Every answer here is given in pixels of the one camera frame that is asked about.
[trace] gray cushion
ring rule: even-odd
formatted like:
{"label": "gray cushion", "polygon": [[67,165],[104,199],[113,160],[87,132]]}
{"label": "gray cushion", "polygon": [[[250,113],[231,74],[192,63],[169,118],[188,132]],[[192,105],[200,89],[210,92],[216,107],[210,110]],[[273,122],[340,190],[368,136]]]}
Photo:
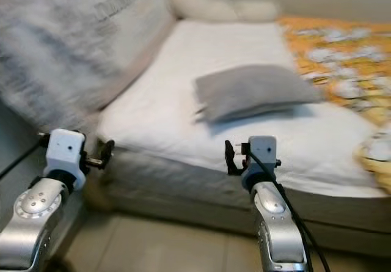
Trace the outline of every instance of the gray cushion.
{"label": "gray cushion", "polygon": [[251,65],[197,78],[199,101],[209,121],[223,121],[322,101],[318,89],[276,65]]}

